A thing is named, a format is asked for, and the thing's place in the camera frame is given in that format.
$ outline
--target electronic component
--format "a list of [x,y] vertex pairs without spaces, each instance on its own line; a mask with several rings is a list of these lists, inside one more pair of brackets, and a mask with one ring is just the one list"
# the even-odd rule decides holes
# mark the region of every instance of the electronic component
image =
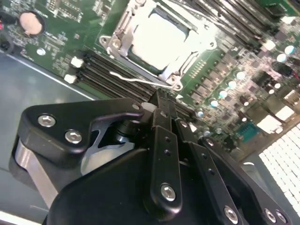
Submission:
[[284,62],[286,61],[286,54],[279,54],[276,58],[277,62]]
[[202,96],[207,96],[209,94],[209,90],[207,90],[205,87],[199,85],[197,88],[197,91],[202,95]]
[[222,61],[227,63],[227,64],[230,64],[230,65],[235,65],[236,64],[236,60],[233,57],[231,57],[229,54],[226,54],[222,58]]
[[219,105],[218,101],[215,98],[211,98],[209,100],[209,104],[210,104],[211,107],[214,107],[214,108]]
[[246,124],[242,125],[236,132],[238,136],[242,138],[243,143],[249,142],[252,138],[254,138],[260,129],[254,125],[252,122],[247,122]]
[[208,79],[208,78],[204,79],[202,81],[202,84],[204,84],[209,89],[216,87],[216,84],[213,81],[211,81],[210,79]]
[[229,79],[229,80],[227,80],[226,81],[226,83],[227,83],[227,86],[230,88],[230,89],[235,89],[236,88],[236,82],[234,81],[234,80],[232,80],[232,79]]
[[290,107],[281,102],[277,97],[270,96],[265,106],[282,121],[287,121],[295,112]]
[[251,120],[263,131],[273,134],[278,128],[282,127],[282,123],[271,116],[261,105],[256,103],[247,110],[247,115]]
[[228,96],[228,92],[224,89],[218,90],[219,98],[226,98]]
[[295,47],[293,45],[289,45],[285,48],[285,54],[290,55],[295,51]]
[[242,122],[246,122],[248,120],[247,116],[241,111],[238,111],[238,116]]
[[219,62],[217,65],[216,65],[216,69],[218,71],[220,71],[221,73],[228,73],[229,72],[229,68],[227,67],[227,65],[225,65],[224,63],[222,62]]
[[24,34],[29,37],[40,35],[45,31],[45,21],[34,11],[26,11],[21,13],[19,24],[24,30]]
[[246,77],[246,73],[244,71],[239,71],[235,76],[238,80],[244,80]]
[[257,61],[257,60],[255,60],[254,62],[251,63],[251,66],[252,66],[253,68],[258,68],[259,65],[260,65],[260,62]]
[[243,104],[243,106],[248,106],[249,105],[248,100],[243,96],[240,97],[240,102]]
[[201,102],[202,101],[202,97],[200,96],[200,95],[198,95],[197,93],[193,93],[193,94],[191,94],[191,98],[193,99],[193,100],[195,100],[196,102]]
[[295,74],[295,72],[290,66],[280,62],[272,63],[272,69],[287,78],[290,78]]
[[222,80],[222,76],[219,75],[216,71],[212,71],[210,74],[209,74],[209,77],[215,81],[215,82],[219,82]]

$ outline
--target gray surface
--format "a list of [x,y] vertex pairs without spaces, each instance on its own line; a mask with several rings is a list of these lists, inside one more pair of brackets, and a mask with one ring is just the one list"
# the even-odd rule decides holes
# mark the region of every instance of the gray surface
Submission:
[[42,222],[47,209],[37,191],[16,181],[8,160],[22,111],[32,105],[88,100],[20,62],[0,55],[0,210]]

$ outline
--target metal screw head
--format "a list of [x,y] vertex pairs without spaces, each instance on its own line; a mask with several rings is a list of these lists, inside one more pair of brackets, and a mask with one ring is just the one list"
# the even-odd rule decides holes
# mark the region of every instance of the metal screw head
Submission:
[[65,134],[65,139],[72,144],[78,144],[82,141],[83,138],[81,137],[81,134],[78,131],[69,130]]
[[160,191],[162,196],[169,202],[173,202],[175,200],[176,194],[174,189],[170,185],[167,184],[162,185]]
[[139,110],[139,109],[140,109],[140,107],[139,107],[138,105],[136,105],[136,104],[132,104],[132,107],[133,107],[134,109],[136,109],[136,110]]
[[270,212],[270,210],[264,209],[264,212],[265,212],[267,218],[268,218],[272,223],[276,223],[276,218],[275,218],[275,216]]
[[284,222],[285,224],[287,223],[286,218],[284,217],[284,215],[281,214],[280,211],[276,210],[276,214],[279,217],[279,219],[281,219],[282,222]]
[[121,48],[121,41],[119,39],[114,39],[112,41],[112,45],[116,48],[116,49],[120,49]]
[[233,224],[238,224],[239,218],[236,215],[236,213],[230,208],[229,206],[225,206],[224,212],[226,217],[233,223]]
[[206,139],[207,144],[209,144],[211,147],[214,146],[214,142],[212,142],[211,139]]
[[185,121],[180,121],[181,125],[184,126],[185,128],[188,127],[187,123]]
[[145,4],[146,0],[135,0],[135,2],[139,5]]
[[161,111],[160,114],[161,114],[163,117],[165,117],[165,118],[168,117],[168,115],[167,115],[164,111]]
[[41,126],[46,128],[53,127],[56,124],[55,118],[49,115],[41,115],[37,121]]

